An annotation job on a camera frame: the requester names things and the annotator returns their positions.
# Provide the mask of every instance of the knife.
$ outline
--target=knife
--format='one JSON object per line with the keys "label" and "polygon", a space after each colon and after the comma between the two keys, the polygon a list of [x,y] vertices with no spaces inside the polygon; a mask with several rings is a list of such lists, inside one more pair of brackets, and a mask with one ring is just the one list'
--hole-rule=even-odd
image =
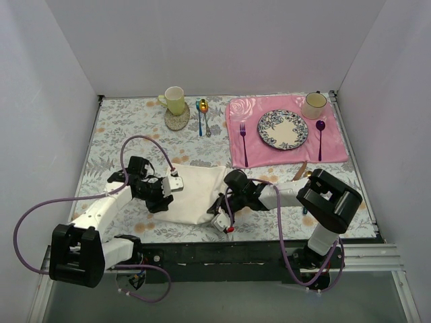
{"label": "knife", "polygon": [[304,163],[302,163],[301,168],[296,172],[296,174],[293,177],[292,181],[301,179],[302,173],[304,173],[306,167],[307,167],[307,162],[304,161]]}

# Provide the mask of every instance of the purple spoon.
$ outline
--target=purple spoon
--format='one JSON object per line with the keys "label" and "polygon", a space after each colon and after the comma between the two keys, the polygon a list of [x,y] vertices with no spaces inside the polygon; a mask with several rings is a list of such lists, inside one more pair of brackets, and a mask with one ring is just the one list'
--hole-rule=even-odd
{"label": "purple spoon", "polygon": [[325,130],[325,127],[326,127],[325,121],[319,120],[316,122],[316,128],[317,128],[317,130],[319,130],[321,132],[321,146],[319,148],[319,161],[320,162],[322,161],[322,131]]}

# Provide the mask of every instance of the fork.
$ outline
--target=fork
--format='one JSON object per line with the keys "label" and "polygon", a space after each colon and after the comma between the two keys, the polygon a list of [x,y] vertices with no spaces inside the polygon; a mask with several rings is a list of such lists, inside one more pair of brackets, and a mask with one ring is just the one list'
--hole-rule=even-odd
{"label": "fork", "polygon": [[245,149],[245,123],[240,123],[240,135],[242,137],[242,142],[244,143],[244,157],[245,157],[245,167],[248,167],[248,161],[247,161],[247,150]]}

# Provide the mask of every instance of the gray floral pattern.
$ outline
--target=gray floral pattern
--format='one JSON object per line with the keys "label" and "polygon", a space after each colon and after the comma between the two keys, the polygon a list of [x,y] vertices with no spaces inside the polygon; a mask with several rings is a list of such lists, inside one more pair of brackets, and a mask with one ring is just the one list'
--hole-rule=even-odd
{"label": "gray floral pattern", "polygon": [[[186,97],[187,104],[195,106],[197,97]],[[228,102],[239,96],[208,96],[208,123],[212,136],[199,137],[196,109],[191,109],[188,125],[180,131],[170,131],[164,124],[165,109],[155,98],[105,99],[100,107],[94,138],[91,142],[79,196],[103,191],[107,178],[120,168],[119,151],[124,140],[133,135],[147,135],[155,139],[167,152],[172,162],[194,166],[231,167],[229,137],[224,114]],[[157,174],[165,174],[167,163],[158,148],[144,140],[131,141],[125,150],[125,163],[132,155],[149,159]],[[252,178],[270,182],[291,180],[300,165],[277,165],[245,170]],[[307,170],[323,168],[345,183],[361,191],[351,160],[342,164],[309,164]],[[75,204],[73,217],[80,216],[92,201]],[[282,211],[284,237],[307,239],[317,221],[311,215],[303,215],[301,208],[286,207]],[[143,201],[133,200],[114,218],[104,239],[117,234],[133,234],[146,243],[156,242],[221,242],[278,239],[277,218],[274,210],[255,212],[248,208],[237,212],[235,232],[227,236],[209,223],[183,225],[163,222],[145,208]],[[375,236],[367,206],[363,204],[354,217],[347,238],[371,238]]]}

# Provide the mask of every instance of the white cloth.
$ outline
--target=white cloth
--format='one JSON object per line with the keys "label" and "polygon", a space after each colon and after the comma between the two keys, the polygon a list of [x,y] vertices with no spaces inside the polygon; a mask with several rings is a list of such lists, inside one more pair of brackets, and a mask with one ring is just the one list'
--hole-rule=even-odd
{"label": "white cloth", "polygon": [[183,178],[184,189],[173,192],[174,200],[169,204],[169,210],[157,212],[154,218],[163,221],[201,224],[211,221],[214,215],[207,210],[216,201],[218,193],[226,190],[223,179],[226,167],[197,167],[173,164],[178,175]]}

